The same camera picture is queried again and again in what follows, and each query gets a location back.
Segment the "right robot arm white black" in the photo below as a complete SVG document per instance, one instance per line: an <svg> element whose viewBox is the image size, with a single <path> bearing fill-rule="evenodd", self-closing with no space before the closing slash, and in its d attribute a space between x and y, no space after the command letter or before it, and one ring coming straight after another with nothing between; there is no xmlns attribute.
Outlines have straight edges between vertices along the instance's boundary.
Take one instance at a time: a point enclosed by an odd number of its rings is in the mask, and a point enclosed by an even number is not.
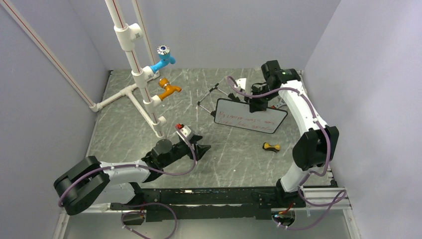
<svg viewBox="0 0 422 239"><path fill-rule="evenodd" d="M249 111L263 112L268 108L269 101L279 96L289 108L301 135L292 151L294 162L278 181L281 189L274 193L276 204L285 207L293 201L293 192L310 175L323 176L326 173L339 131L317 113L295 69L282 69L277 60L271 60L261 66L261 71L264 83L252 84L252 97L245 98Z"/></svg>

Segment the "yellow black eraser cloth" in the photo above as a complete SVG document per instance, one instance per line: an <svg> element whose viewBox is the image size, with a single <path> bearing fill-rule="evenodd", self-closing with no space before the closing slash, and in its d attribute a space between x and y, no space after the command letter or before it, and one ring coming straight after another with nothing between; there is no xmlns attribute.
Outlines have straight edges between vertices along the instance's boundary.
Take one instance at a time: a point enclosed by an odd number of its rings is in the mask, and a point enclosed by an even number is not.
<svg viewBox="0 0 422 239"><path fill-rule="evenodd" d="M269 143L265 142L265 143L263 143L263 145L262 145L262 149L263 149L263 150L265 150L265 151L271 151L271 152L275 152L275 153L277 153L277 152L279 152L279 151L280 151L281 147L280 147L280 145L278 145L278 144L271 145L271 144L269 144Z"/></svg>

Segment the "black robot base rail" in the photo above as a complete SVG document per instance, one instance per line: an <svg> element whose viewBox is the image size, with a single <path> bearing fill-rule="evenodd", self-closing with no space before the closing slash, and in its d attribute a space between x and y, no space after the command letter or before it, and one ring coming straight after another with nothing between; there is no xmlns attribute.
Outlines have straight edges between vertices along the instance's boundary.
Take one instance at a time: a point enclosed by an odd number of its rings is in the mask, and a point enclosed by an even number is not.
<svg viewBox="0 0 422 239"><path fill-rule="evenodd" d="M297 193L278 186L137 189L128 203L111 203L114 211L143 210L147 222L177 219L254 218L269 220L277 211L304 208Z"/></svg>

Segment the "small black-framed whiteboard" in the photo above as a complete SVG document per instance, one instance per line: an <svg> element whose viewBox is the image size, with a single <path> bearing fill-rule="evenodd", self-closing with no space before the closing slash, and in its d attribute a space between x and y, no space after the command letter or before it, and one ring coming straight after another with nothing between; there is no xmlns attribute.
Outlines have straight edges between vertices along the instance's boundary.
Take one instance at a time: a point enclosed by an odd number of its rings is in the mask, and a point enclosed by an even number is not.
<svg viewBox="0 0 422 239"><path fill-rule="evenodd" d="M288 112L267 108L265 111L251 113L249 105L245 102L220 98L211 115L217 124L274 134L287 117Z"/></svg>

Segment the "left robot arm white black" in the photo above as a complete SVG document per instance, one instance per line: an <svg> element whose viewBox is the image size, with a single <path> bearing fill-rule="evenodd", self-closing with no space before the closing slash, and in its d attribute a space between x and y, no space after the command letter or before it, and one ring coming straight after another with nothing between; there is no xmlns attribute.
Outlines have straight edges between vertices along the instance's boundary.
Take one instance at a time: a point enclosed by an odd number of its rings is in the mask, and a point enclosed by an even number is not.
<svg viewBox="0 0 422 239"><path fill-rule="evenodd" d="M58 206L70 216L103 203L121 203L137 209L143 202L141 184L169 175L164 168L185 156L196 164L210 150L210 145L198 143L201 139L193 134L187 139L179 137L175 144L168 139L159 140L134 162L100 162L95 156L87 156L55 180Z"/></svg>

